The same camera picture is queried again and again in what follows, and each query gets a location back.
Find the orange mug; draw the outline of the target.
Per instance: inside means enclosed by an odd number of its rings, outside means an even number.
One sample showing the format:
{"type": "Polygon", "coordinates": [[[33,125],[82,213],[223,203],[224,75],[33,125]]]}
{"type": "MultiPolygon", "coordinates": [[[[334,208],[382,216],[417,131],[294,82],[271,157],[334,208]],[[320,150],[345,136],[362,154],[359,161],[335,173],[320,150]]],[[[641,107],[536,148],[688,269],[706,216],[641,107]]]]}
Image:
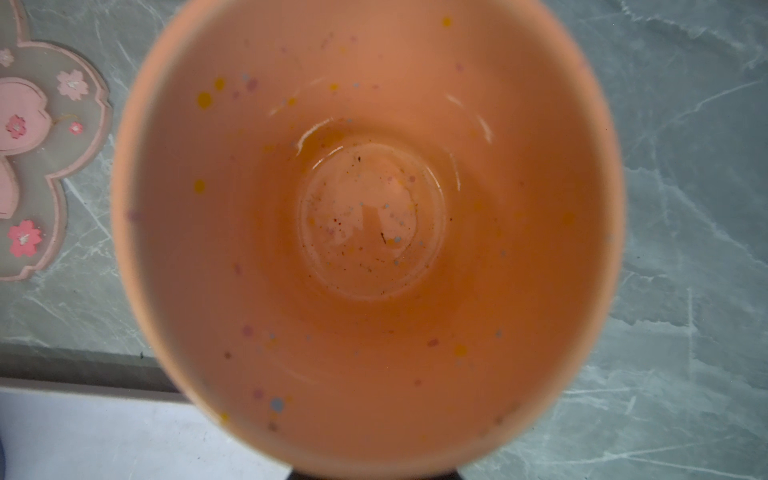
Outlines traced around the orange mug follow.
{"type": "Polygon", "coordinates": [[[116,258],[174,385],[321,479],[520,435],[599,337],[618,138],[540,1],[189,1],[112,169],[116,258]]]}

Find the pink flower coaster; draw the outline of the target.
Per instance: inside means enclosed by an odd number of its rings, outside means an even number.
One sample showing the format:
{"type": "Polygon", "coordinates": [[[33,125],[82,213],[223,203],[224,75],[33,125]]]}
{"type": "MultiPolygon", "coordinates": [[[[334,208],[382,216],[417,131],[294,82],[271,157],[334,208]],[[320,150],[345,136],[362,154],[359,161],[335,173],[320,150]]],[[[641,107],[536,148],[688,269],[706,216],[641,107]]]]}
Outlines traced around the pink flower coaster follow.
{"type": "Polygon", "coordinates": [[[109,91],[83,57],[31,38],[19,1],[1,4],[1,279],[48,267],[66,235],[64,178],[103,148],[109,91]]]}

